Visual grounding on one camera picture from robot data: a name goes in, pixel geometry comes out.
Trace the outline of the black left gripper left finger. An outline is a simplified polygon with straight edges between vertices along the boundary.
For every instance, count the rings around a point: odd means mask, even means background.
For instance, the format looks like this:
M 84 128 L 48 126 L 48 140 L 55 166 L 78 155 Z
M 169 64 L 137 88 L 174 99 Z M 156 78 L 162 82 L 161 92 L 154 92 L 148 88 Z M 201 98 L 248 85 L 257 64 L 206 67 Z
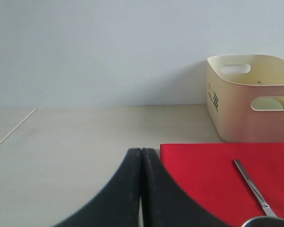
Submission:
M 119 168 L 86 205 L 57 227 L 137 227 L 142 150 L 128 149 Z

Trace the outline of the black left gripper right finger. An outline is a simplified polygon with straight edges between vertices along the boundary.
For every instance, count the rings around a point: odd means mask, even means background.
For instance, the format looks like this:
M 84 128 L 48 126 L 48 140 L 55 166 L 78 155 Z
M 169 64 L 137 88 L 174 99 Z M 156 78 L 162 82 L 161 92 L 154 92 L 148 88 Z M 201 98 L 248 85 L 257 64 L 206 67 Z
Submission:
M 142 149 L 141 199 L 145 227 L 228 226 L 179 187 L 153 148 Z

